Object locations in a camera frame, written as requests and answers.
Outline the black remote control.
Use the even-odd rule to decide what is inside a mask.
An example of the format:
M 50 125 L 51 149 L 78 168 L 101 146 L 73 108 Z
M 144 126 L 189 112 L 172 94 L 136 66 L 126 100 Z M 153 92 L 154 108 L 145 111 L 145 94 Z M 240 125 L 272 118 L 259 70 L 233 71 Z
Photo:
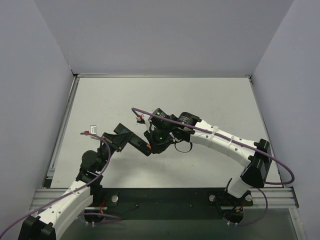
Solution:
M 130 141 L 128 142 L 138 151 L 146 155 L 147 157 L 151 155 L 152 151 L 147 148 L 147 142 L 136 135 L 133 131 L 129 128 L 124 126 L 122 123 L 119 123 L 117 127 L 113 130 L 116 134 L 132 134 Z

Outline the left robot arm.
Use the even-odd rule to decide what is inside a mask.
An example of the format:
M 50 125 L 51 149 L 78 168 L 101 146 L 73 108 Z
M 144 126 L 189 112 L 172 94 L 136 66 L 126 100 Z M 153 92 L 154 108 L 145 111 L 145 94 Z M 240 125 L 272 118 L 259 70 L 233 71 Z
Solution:
M 19 240 L 59 240 L 68 227 L 89 205 L 101 203 L 103 194 L 100 182 L 114 152 L 121 152 L 133 136 L 132 132 L 98 136 L 89 132 L 81 135 L 100 140 L 97 151 L 82 155 L 78 175 L 58 198 L 44 205 L 45 210 L 31 214 L 22 223 Z

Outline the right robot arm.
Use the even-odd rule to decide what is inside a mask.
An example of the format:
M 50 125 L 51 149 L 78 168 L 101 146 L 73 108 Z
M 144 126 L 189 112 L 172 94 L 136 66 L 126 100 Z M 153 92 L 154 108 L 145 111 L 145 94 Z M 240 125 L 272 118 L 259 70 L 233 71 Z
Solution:
M 164 152 L 170 145 L 187 142 L 191 146 L 208 147 L 239 163 L 243 171 L 226 186 L 231 196 L 240 199 L 250 188 L 265 186 L 272 163 L 267 140 L 252 141 L 234 136 L 189 112 L 175 116 L 157 108 L 147 120 L 138 116 L 137 122 L 146 125 L 144 136 L 154 154 Z

